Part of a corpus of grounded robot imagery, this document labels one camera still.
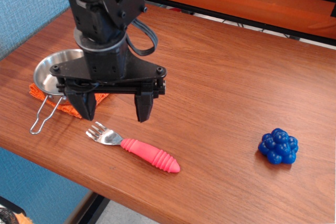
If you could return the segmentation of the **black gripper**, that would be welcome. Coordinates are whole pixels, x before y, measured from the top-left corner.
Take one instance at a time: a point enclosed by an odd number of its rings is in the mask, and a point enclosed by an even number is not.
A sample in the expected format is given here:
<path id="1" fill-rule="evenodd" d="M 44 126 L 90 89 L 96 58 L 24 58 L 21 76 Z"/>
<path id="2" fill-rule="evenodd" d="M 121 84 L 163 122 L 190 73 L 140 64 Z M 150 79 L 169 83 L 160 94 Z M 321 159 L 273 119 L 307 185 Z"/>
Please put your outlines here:
<path id="1" fill-rule="evenodd" d="M 78 59 L 66 60 L 50 67 L 58 80 L 57 88 L 83 119 L 92 121 L 96 110 L 94 93 L 136 94 L 137 118 L 149 119 L 154 97 L 165 94 L 166 69 L 136 57 L 129 49 L 126 34 L 100 44 L 83 33 L 75 33 L 83 52 Z"/>

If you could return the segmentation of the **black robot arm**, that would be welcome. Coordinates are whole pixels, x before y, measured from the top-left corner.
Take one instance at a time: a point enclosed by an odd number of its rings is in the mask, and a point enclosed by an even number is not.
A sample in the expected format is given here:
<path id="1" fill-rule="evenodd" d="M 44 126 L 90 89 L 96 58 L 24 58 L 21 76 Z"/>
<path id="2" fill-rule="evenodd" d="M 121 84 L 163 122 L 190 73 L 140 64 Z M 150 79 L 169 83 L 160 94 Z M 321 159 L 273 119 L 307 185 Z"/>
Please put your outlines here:
<path id="1" fill-rule="evenodd" d="M 145 0 L 69 0 L 74 37 L 82 57 L 57 63 L 50 74 L 56 88 L 86 120 L 92 120 L 96 93 L 133 94 L 140 122 L 153 100 L 165 93 L 166 69 L 143 57 L 155 52 L 156 34 L 138 16 Z"/>

